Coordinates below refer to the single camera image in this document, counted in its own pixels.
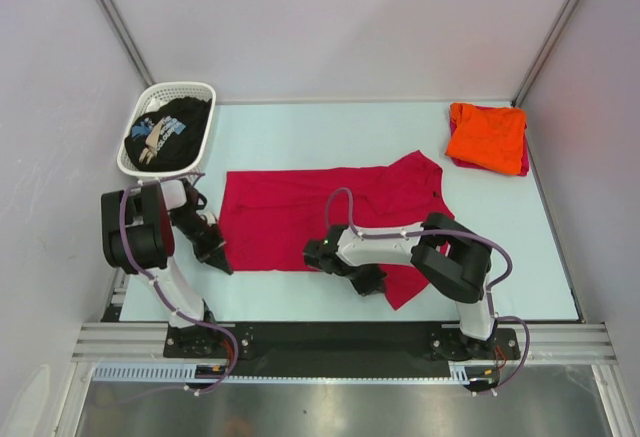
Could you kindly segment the red polo shirt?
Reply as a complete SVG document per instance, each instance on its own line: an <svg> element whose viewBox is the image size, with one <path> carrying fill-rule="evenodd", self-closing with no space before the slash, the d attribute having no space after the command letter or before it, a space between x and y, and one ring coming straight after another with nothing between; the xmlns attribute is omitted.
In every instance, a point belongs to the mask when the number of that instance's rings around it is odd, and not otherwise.
<svg viewBox="0 0 640 437"><path fill-rule="evenodd" d="M442 178L419 151L388 166L229 172L220 215L227 259L237 271L302 272L305 244L329 224L397 227L449 215Z"/></svg>

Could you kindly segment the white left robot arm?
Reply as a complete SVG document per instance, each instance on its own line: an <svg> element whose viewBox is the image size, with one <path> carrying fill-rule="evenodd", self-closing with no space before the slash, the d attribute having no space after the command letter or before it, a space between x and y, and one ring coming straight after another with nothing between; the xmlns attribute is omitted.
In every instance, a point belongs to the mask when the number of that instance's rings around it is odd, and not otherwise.
<svg viewBox="0 0 640 437"><path fill-rule="evenodd" d="M150 180L100 197L102 249L107 263L146 282L169 311L167 358L234 357L234 341L181 272L174 232L191 244L197 262L233 273L217 217L187 176Z"/></svg>

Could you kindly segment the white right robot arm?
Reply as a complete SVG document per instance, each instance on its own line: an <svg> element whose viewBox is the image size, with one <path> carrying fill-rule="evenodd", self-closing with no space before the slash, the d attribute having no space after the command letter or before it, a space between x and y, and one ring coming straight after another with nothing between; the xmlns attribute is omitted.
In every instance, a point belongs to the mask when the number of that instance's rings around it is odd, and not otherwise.
<svg viewBox="0 0 640 437"><path fill-rule="evenodd" d="M431 347L463 360L492 355L497 346L497 318L486 285L493 251L502 254L511 271L511 259L498 244L442 213L431 213L423 222L400 227L332 225L324 238L306 243L303 259L310 268L348 279L361 296L386 289L384 266L418 271L455 303L459 315L454 343L433 337Z"/></svg>

